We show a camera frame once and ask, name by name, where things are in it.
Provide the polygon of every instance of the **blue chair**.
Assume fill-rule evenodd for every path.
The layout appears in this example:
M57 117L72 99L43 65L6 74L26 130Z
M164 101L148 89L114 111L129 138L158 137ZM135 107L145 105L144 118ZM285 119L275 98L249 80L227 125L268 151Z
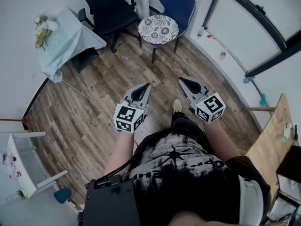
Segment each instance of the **blue chair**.
M178 36L175 38L174 53L177 50L179 39L188 29L188 25L191 21L192 15L196 8L195 0L159 0L164 6L164 12L161 15L166 15L175 20L179 26ZM151 63L155 61L156 49L163 44L149 43L153 47Z

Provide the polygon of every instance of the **floor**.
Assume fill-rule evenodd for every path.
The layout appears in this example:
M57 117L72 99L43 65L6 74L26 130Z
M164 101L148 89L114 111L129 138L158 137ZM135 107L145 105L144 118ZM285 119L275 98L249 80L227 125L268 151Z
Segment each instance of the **floor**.
M116 104L128 88L151 83L149 116L135 133L135 140L140 143L145 136L170 125L174 97L180 98L183 111L202 127L188 111L189 103L178 85L180 76L196 77L220 94L227 106L222 126L237 148L246 151L259 131L232 87L186 38L180 40L176 53L173 50L174 42L157 49L156 62L152 64L150 45L143 42L139 48L136 39L123 34L116 54L109 49L99 50L99 57L80 74L67 63L62 69L63 78L93 100L111 120ZM102 175L114 148L117 133L109 120L66 83L49 81L26 123L30 131L47 132L45 137L34 140L38 154L51 175L64 169L69 171L58 183L72 190L74 203L83 204L84 184Z

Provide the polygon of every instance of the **blue stool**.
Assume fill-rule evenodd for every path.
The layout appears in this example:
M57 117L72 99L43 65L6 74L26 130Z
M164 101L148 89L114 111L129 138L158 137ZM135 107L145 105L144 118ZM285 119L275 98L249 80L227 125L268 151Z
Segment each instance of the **blue stool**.
M67 187L64 187L61 190L53 193L55 199L61 204L65 203L71 197L71 195L71 190Z

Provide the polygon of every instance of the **sneaker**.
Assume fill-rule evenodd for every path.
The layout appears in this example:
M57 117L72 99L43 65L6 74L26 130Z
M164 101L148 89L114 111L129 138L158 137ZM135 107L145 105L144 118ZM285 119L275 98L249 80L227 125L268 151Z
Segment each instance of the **sneaker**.
M173 110L174 110L174 113L182 112L182 105L181 105L181 102L178 98L175 98L173 100Z

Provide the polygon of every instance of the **white cable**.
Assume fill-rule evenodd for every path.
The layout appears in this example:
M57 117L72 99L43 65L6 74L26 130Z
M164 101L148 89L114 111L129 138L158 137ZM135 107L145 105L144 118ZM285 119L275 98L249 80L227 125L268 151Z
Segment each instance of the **white cable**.
M74 88L71 84L69 84L68 82L66 82L64 79L63 81L69 85L71 88L75 89L77 92L79 92L82 96L84 96L85 98L87 98L93 105L95 105L109 120L109 122L111 123L112 127L115 129L117 135L118 135L118 131L116 130L115 126L113 125L113 123L111 122L111 120L109 119L109 117L107 116L107 114L105 112L103 112L103 110L101 108L99 108L92 100L90 100L87 96L85 96L83 93L81 93L78 89Z

